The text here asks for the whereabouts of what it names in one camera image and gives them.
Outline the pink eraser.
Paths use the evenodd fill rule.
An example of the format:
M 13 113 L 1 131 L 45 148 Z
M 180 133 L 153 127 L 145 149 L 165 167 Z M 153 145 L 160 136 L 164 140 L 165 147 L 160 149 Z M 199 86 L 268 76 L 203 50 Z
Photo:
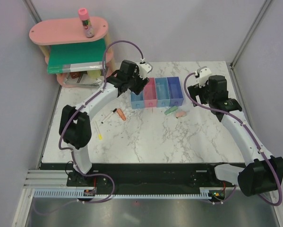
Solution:
M 186 113 L 185 111 L 180 111 L 180 112 L 177 112 L 177 113 L 175 114 L 175 117 L 176 117 L 177 119 L 179 119 L 179 118 L 185 117 L 186 115 L 187 115 L 187 113 Z

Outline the dark blue plastic bin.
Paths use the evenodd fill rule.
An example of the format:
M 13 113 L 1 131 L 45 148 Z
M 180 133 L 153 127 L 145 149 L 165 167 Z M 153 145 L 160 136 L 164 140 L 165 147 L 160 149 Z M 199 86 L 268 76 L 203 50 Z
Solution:
M 167 82 L 170 94 L 170 106 L 182 106 L 184 96 L 179 77 L 167 77 Z

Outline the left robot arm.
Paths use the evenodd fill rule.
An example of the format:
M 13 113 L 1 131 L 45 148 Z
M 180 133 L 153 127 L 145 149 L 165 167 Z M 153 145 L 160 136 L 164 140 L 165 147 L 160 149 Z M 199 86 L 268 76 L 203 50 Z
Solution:
M 139 95 L 149 83 L 148 74 L 153 66 L 148 62 L 123 60 L 120 68 L 104 79 L 103 84 L 90 97 L 76 106 L 66 105 L 62 109 L 59 127 L 59 149 L 70 150 L 77 180 L 89 186 L 94 180 L 90 172 L 92 162 L 88 143 L 92 137 L 91 121 L 108 103 L 127 90 Z

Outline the light blue bin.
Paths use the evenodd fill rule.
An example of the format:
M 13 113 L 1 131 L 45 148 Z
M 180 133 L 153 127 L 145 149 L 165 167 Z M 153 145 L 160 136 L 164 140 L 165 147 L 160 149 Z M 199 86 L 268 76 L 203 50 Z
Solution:
M 157 107 L 168 107 L 170 105 L 170 94 L 167 78 L 155 78 Z
M 130 103 L 132 109 L 144 109 L 144 92 L 142 91 L 140 94 L 136 95 L 134 92 L 130 94 Z

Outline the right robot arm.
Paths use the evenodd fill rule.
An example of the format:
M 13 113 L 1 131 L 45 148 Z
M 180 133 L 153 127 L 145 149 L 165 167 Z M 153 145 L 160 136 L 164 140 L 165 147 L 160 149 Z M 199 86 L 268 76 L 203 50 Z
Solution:
M 211 186 L 218 186 L 222 181 L 238 186 L 247 197 L 277 191 L 278 206 L 283 199 L 283 158 L 275 157 L 258 139 L 248 124 L 239 102 L 229 97 L 227 80 L 221 75 L 196 75 L 198 83 L 183 89 L 194 106 L 209 110 L 227 129 L 238 146 L 245 167 L 231 164 L 218 164 L 206 174 Z

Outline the pink plastic bin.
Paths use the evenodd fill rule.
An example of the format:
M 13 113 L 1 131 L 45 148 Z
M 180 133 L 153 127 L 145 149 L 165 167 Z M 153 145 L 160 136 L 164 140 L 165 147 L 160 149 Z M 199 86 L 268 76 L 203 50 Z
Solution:
M 157 106 L 155 79 L 150 78 L 143 90 L 145 108 Z

